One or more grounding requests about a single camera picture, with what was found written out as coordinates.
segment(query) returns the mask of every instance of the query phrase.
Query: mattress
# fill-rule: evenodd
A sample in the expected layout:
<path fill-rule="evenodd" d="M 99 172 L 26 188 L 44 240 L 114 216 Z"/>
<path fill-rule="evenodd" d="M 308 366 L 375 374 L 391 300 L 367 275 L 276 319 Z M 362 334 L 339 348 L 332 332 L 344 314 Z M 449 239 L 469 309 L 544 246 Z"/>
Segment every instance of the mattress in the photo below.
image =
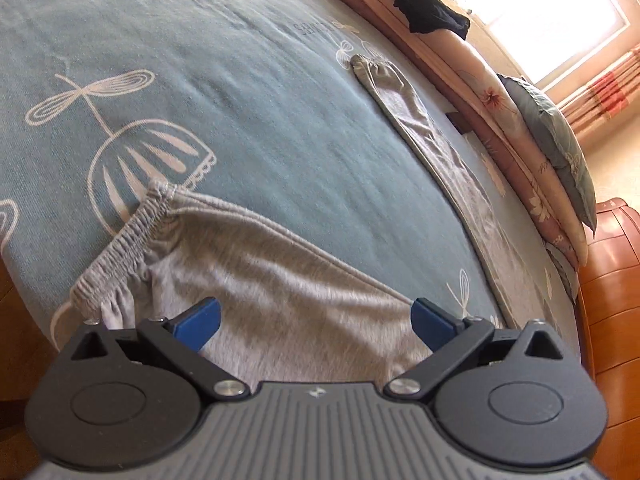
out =
<path fill-rule="evenodd" d="M 354 78 L 360 53 L 411 81 L 578 352 L 574 293 L 520 200 L 448 101 L 341 1 L 0 0 L 0 50 L 2 258 L 47 335 L 152 178 L 257 212 L 409 298 L 501 324 L 464 226 Z"/>

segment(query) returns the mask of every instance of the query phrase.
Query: metal screw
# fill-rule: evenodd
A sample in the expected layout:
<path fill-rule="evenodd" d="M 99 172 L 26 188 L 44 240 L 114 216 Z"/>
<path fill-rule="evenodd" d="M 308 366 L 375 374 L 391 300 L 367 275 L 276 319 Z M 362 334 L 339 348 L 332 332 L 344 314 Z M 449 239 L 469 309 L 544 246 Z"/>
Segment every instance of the metal screw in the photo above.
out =
<path fill-rule="evenodd" d="M 413 379 L 394 379 L 388 386 L 396 395 L 413 395 L 420 391 L 420 383 Z"/>
<path fill-rule="evenodd" d="M 225 381 L 216 383 L 216 385 L 213 387 L 213 391 L 216 392 L 219 396 L 237 397 L 238 395 L 244 394 L 244 392 L 246 391 L 246 387 L 240 381 L 236 381 L 235 379 L 227 379 Z"/>

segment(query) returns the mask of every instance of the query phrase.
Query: patterned bedding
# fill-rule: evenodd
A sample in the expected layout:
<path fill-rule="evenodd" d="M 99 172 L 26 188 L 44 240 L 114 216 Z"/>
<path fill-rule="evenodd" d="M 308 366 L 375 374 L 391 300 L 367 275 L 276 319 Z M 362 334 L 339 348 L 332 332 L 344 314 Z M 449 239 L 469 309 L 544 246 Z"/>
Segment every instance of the patterned bedding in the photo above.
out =
<path fill-rule="evenodd" d="M 513 189 L 341 1 L 0 0 L 0 50 L 0 250 L 45 333 L 152 178 L 264 215 L 409 298 L 502 322 L 460 220 L 351 73 L 360 53 L 411 81 L 577 351 L 572 299 Z"/>

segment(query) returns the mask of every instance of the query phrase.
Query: black cloth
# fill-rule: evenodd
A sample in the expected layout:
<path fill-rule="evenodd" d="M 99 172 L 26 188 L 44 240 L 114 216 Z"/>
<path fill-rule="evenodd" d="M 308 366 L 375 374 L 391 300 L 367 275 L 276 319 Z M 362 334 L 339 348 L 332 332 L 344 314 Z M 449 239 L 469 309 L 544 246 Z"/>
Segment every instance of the black cloth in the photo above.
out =
<path fill-rule="evenodd" d="M 449 9 L 440 0 L 395 0 L 394 7 L 409 20 L 411 32 L 427 34 L 439 28 L 448 28 L 463 40 L 471 22 L 469 18 Z"/>

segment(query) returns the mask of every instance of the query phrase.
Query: wooden floor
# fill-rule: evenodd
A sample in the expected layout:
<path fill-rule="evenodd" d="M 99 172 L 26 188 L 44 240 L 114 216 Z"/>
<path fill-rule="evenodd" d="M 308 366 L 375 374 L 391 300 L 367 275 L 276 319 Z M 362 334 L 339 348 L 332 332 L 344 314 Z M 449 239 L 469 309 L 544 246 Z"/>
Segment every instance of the wooden floor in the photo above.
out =
<path fill-rule="evenodd" d="M 28 399 L 55 355 L 0 260 L 0 400 Z M 24 427 L 0 430 L 0 479 L 24 478 L 38 462 Z"/>

